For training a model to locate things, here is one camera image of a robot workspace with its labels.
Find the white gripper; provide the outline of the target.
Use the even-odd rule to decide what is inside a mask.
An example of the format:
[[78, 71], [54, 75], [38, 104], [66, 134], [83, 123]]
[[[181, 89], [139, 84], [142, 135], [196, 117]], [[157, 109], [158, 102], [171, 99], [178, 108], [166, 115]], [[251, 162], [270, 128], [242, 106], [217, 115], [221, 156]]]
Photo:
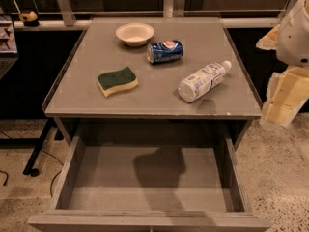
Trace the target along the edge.
[[260, 120], [266, 128], [286, 128], [309, 99], [309, 0], [298, 0], [280, 25], [257, 41], [256, 47], [276, 49], [280, 61], [293, 65], [272, 74]]

